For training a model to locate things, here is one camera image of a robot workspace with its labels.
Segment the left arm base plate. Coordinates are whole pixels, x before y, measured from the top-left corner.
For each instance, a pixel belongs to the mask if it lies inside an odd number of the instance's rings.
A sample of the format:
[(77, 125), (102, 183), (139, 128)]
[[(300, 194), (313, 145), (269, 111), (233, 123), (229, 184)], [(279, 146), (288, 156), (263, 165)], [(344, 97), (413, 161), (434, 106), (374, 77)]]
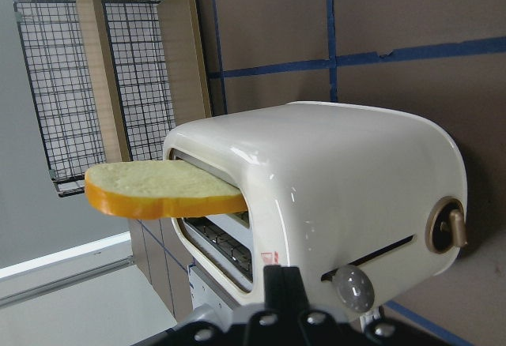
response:
[(214, 278), (196, 264), (187, 267), (193, 319), (211, 322), (221, 328), (232, 323), (238, 302)]

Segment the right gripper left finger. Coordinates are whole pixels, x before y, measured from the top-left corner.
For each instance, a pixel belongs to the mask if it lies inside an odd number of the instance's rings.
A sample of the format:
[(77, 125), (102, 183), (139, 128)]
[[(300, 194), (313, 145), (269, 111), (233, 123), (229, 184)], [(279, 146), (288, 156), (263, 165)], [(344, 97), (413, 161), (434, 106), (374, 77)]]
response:
[(280, 314), (283, 305), (282, 267), (280, 265), (266, 265), (263, 269), (263, 277), (265, 308)]

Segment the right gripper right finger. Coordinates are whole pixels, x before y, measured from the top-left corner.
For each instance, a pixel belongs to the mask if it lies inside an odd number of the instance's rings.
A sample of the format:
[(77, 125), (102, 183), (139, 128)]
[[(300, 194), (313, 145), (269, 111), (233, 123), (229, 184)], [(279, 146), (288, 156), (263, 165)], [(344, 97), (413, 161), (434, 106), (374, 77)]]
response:
[(282, 267), (281, 323), (295, 325), (310, 307), (300, 270), (295, 266)]

